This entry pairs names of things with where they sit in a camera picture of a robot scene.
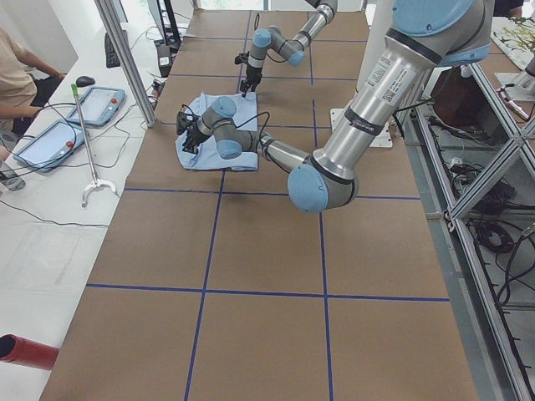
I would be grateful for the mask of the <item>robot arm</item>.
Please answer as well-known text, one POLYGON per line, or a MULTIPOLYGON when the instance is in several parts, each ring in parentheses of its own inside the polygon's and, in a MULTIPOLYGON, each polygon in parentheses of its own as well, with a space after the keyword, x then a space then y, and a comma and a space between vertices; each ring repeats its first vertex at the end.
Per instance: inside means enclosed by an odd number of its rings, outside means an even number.
POLYGON ((246 78, 241 81, 239 88, 242 97, 249 91, 256 91, 262 80, 262 69, 269 50, 278 54, 283 62, 299 66, 306 48, 333 21, 338 11, 337 0, 308 1, 308 4, 315 8, 315 12, 292 39, 285 38, 277 26, 256 28, 250 50, 235 57, 236 65, 246 65, 246 78))
POLYGON ((262 131, 240 130, 237 107, 222 96, 201 114, 181 110, 177 133, 183 150, 195 154, 215 140, 225 160, 256 152, 288 173, 288 193, 301 211, 319 213, 350 203, 359 182, 354 168, 427 70, 483 60, 490 48, 491 1, 396 1, 385 31, 385 50, 364 84, 345 106, 326 145, 312 153, 262 131))

